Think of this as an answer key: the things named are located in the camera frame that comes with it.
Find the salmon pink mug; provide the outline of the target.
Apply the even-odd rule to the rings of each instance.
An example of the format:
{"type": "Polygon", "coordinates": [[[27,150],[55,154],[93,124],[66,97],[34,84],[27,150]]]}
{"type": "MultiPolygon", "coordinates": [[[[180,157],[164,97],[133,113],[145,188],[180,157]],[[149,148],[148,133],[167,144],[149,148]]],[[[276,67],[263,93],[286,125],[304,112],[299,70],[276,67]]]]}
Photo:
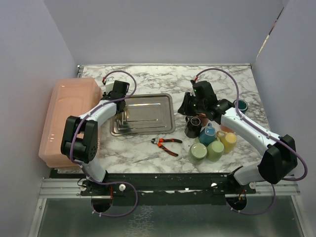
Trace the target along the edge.
{"type": "Polygon", "coordinates": [[[203,113],[197,114],[197,117],[200,119],[202,127],[205,127],[209,124],[209,119],[207,118],[205,114],[203,113]]]}

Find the dark teal mug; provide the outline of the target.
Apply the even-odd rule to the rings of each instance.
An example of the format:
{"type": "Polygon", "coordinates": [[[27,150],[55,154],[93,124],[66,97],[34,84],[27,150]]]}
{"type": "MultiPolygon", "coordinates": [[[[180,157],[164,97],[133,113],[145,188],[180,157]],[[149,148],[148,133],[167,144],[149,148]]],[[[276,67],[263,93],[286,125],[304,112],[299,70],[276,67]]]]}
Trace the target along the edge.
{"type": "Polygon", "coordinates": [[[238,108],[243,114],[245,114],[248,110],[248,103],[242,99],[239,99],[234,101],[234,105],[236,108],[238,108]]]}

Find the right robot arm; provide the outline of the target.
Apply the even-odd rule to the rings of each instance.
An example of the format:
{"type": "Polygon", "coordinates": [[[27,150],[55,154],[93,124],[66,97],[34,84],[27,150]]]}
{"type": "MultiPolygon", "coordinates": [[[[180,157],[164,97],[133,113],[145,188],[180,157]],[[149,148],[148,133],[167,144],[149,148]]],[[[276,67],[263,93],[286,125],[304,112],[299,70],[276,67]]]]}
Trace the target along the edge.
{"type": "Polygon", "coordinates": [[[184,116],[205,114],[206,117],[233,130],[250,143],[262,159],[258,164],[236,169],[227,180],[227,188],[238,193],[251,182],[267,181],[277,184],[298,164],[295,141],[289,135],[279,136],[241,114],[236,106],[226,100],[218,100],[211,84],[200,81],[193,84],[193,91],[184,94],[178,113],[184,116]]]}

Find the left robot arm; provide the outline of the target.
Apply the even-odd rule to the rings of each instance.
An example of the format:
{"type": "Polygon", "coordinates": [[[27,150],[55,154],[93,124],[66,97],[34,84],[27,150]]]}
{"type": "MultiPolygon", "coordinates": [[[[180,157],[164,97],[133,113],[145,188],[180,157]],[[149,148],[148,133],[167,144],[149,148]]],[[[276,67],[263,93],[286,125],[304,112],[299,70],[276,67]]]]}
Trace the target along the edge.
{"type": "Polygon", "coordinates": [[[108,119],[123,111],[129,83],[116,80],[111,91],[104,93],[100,102],[87,113],[66,119],[61,142],[61,153],[79,165],[87,179],[93,181],[92,189],[99,195],[109,189],[106,170],[96,157],[98,129],[108,119]]]}

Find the black glossy mug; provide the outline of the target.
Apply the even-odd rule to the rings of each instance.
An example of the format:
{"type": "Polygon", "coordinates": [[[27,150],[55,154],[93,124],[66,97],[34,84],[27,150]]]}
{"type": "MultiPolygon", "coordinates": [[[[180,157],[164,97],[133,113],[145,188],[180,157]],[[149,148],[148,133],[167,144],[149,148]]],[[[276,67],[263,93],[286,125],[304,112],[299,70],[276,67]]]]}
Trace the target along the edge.
{"type": "Polygon", "coordinates": [[[201,126],[201,120],[199,117],[186,117],[187,124],[185,127],[185,134],[189,138],[199,137],[201,126]]]}

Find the blue mug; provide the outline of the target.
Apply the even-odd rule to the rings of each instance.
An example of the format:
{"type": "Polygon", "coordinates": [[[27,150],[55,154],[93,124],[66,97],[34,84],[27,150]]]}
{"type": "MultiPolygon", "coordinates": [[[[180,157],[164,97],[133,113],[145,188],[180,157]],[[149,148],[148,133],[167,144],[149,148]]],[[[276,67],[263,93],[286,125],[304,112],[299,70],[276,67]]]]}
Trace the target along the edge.
{"type": "Polygon", "coordinates": [[[206,147],[215,141],[216,131],[215,128],[209,123],[199,134],[198,140],[206,147]]]}

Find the light pink mug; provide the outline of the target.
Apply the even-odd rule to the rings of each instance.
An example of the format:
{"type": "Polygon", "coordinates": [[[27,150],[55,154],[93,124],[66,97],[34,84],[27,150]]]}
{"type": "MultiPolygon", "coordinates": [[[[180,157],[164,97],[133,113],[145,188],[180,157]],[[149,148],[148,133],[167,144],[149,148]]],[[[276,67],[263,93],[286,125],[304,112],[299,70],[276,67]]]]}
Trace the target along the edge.
{"type": "Polygon", "coordinates": [[[222,131],[225,131],[225,132],[233,132],[231,129],[229,129],[228,127],[226,127],[224,125],[220,125],[220,128],[222,131]]]}

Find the pale green upright mug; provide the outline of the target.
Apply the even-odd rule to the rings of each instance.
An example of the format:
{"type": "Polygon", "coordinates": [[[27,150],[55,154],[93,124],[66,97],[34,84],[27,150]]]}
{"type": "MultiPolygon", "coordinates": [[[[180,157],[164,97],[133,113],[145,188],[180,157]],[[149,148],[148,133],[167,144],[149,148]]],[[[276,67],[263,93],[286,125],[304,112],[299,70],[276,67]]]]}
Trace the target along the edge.
{"type": "Polygon", "coordinates": [[[207,156],[207,148],[202,143],[194,143],[189,149],[189,158],[193,162],[200,162],[207,156]]]}

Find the green tilted mug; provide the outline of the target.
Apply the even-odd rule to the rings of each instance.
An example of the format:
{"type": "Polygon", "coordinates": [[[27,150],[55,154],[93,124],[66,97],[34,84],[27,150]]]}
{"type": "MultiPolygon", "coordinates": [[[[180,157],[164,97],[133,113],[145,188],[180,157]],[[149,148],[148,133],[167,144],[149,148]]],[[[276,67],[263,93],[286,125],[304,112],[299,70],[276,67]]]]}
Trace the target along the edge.
{"type": "Polygon", "coordinates": [[[218,161],[224,153],[224,145],[217,138],[207,146],[207,159],[211,162],[218,161]]]}

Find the yellow mug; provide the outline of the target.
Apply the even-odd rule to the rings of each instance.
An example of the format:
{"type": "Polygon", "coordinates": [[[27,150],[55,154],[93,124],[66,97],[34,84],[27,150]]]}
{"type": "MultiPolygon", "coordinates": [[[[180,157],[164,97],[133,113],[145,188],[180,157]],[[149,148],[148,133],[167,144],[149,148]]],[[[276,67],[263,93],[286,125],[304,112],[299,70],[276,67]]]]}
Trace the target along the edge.
{"type": "Polygon", "coordinates": [[[230,153],[237,143],[237,136],[231,132],[225,132],[221,130],[217,131],[217,137],[219,138],[220,142],[224,145],[225,154],[230,153]]]}

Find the silver metal tray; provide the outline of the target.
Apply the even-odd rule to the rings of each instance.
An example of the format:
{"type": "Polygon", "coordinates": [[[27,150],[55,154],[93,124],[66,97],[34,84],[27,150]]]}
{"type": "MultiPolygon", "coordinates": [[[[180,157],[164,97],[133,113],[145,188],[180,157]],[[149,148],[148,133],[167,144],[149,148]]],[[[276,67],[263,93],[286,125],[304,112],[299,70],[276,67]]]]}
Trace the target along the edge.
{"type": "Polygon", "coordinates": [[[168,134],[175,131],[171,95],[142,94],[125,100],[123,112],[111,118],[113,136],[168,134]]]}

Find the pink plastic storage box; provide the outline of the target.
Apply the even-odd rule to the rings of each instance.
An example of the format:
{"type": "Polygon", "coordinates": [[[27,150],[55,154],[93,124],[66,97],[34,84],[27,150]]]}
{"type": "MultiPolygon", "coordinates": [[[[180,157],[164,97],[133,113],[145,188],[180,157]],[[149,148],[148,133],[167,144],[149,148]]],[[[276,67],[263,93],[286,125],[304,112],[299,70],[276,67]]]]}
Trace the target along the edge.
{"type": "Polygon", "coordinates": [[[39,157],[50,168],[75,166],[61,153],[70,145],[80,116],[93,109],[101,100],[102,90],[93,78],[57,80],[50,99],[39,147],[39,157]]]}

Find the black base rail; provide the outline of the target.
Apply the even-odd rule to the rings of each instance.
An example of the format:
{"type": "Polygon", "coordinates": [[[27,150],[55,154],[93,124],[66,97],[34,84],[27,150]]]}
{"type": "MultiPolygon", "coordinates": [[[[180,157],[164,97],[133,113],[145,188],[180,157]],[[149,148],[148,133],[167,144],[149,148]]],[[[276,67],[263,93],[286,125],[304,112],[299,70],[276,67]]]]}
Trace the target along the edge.
{"type": "Polygon", "coordinates": [[[106,175],[106,185],[87,180],[83,174],[59,174],[51,171],[54,181],[76,181],[79,198],[91,198],[95,205],[224,205],[233,201],[245,205],[246,198],[272,191],[269,183],[235,185],[226,173],[135,173],[106,175]]]}

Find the aluminium frame rail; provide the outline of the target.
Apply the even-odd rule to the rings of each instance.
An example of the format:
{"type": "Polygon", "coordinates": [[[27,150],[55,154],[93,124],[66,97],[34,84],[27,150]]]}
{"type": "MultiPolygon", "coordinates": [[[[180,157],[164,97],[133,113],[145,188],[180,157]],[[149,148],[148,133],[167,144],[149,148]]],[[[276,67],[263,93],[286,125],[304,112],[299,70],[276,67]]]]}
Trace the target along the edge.
{"type": "Polygon", "coordinates": [[[80,198],[77,179],[43,179],[39,198],[80,198]]]}

